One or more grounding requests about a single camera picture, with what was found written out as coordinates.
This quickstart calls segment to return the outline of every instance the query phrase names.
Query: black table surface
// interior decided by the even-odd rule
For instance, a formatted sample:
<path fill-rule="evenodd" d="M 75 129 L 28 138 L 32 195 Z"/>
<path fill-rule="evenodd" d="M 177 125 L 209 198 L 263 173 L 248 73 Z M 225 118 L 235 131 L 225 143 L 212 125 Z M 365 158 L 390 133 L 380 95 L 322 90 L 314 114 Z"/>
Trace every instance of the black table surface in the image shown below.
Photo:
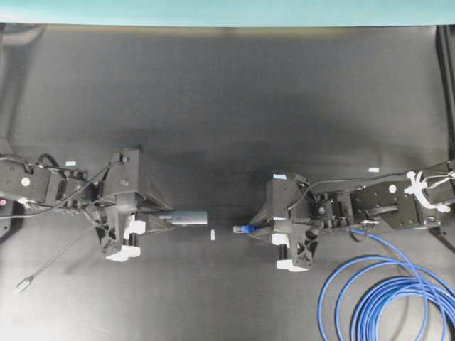
<path fill-rule="evenodd" d="M 5 46 L 1 115 L 14 151 L 51 153 L 91 174 L 141 144 L 149 174 L 176 209 L 207 210 L 207 227 L 140 239 L 124 264 L 95 233 L 13 296 L 14 285 L 87 226 L 83 217 L 27 220 L 0 244 L 0 330 L 10 340 L 320 340 L 327 276 L 373 241 L 321 238 L 314 268 L 275 269 L 277 249 L 232 233 L 264 203 L 273 172 L 312 181 L 420 168 L 448 156 L 435 27 L 113 28 L 48 26 Z M 215 230 L 215 241 L 210 231 Z M 455 255 L 428 232 L 380 233 L 455 284 Z M 343 305 L 344 331 L 366 276 Z M 343 275 L 349 278 L 352 273 Z M 330 297 L 336 297 L 336 282 Z M 333 335 L 333 301 L 325 310 Z M 393 303 L 385 340 L 410 340 L 422 302 Z M 435 309 L 426 340 L 441 332 Z"/>

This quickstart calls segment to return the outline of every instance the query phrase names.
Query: white screw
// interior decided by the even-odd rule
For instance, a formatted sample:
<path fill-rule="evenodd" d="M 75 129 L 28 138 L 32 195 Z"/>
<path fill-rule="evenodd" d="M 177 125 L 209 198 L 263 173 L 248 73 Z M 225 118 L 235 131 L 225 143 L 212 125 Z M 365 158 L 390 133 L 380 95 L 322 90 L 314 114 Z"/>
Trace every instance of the white screw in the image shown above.
<path fill-rule="evenodd" d="M 389 186 L 389 192 L 391 193 L 396 193 L 397 192 L 397 186 L 396 185 L 390 185 Z"/>
<path fill-rule="evenodd" d="M 30 179 L 27 178 L 27 177 L 22 178 L 21 184 L 22 184 L 23 187 L 28 187 L 30 185 Z"/>

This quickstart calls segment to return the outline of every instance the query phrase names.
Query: coiled blue cable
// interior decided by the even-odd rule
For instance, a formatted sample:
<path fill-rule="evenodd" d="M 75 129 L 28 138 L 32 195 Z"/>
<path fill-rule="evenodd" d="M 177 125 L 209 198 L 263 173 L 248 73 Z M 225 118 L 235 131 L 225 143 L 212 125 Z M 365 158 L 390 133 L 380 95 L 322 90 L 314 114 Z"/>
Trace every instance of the coiled blue cable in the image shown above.
<path fill-rule="evenodd" d="M 378 341 L 379 321 L 382 312 L 384 311 L 387 304 L 405 296 L 421 296 L 424 299 L 424 318 L 416 341 L 422 339 L 424 331 L 427 327 L 428 301 L 433 302 L 441 311 L 444 321 L 441 340 L 444 341 L 446 338 L 447 319 L 449 319 L 451 324 L 455 326 L 455 291 L 451 289 L 447 283 L 439 278 L 436 274 L 433 274 L 430 270 L 413 264 L 402 251 L 400 251 L 393 244 L 389 243 L 387 240 L 375 234 L 366 234 L 364 231 L 359 229 L 353 229 L 352 232 L 355 234 L 365 235 L 366 237 L 384 244 L 385 246 L 391 248 L 393 251 L 397 252 L 403 261 L 399 261 L 386 256 L 361 256 L 352 259 L 338 267 L 327 278 L 327 281 L 321 290 L 321 295 L 319 296 L 318 323 L 322 338 L 324 340 L 328 340 L 322 319 L 322 309 L 327 288 L 330 286 L 332 280 L 337 277 L 340 272 L 351 265 L 362 261 L 379 261 L 378 263 L 366 266 L 364 269 L 356 273 L 341 290 L 335 306 L 335 326 L 338 339 L 340 341 L 344 341 L 340 324 L 341 302 L 344 295 L 350 286 L 354 283 L 354 281 L 370 270 L 380 268 L 382 266 L 398 265 L 414 274 L 414 276 L 398 276 L 388 278 L 385 281 L 377 283 L 370 290 L 368 290 L 368 292 L 363 296 L 363 298 L 357 304 L 356 309 L 354 310 L 353 318 L 350 324 L 350 340 Z M 426 274 L 428 277 L 433 278 L 440 285 L 429 282 L 425 277 L 423 277 L 422 274 Z"/>

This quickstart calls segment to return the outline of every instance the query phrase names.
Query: white sticker on cable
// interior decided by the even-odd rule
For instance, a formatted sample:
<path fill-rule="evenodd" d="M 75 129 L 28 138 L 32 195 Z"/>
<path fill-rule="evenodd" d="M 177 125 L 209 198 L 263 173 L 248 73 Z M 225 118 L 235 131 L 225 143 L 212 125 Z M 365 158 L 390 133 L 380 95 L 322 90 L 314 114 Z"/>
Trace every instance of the white sticker on cable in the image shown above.
<path fill-rule="evenodd" d="M 286 174 L 274 174 L 273 179 L 286 180 Z"/>

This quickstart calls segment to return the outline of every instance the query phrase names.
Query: blue connector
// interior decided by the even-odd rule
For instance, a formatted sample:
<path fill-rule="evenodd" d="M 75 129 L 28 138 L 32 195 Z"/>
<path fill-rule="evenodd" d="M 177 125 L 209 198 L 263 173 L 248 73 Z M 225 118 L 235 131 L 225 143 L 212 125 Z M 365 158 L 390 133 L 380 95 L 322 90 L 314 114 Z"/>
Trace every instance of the blue connector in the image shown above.
<path fill-rule="evenodd" d="M 234 233 L 251 233 L 257 230 L 257 227 L 251 225 L 234 226 Z"/>

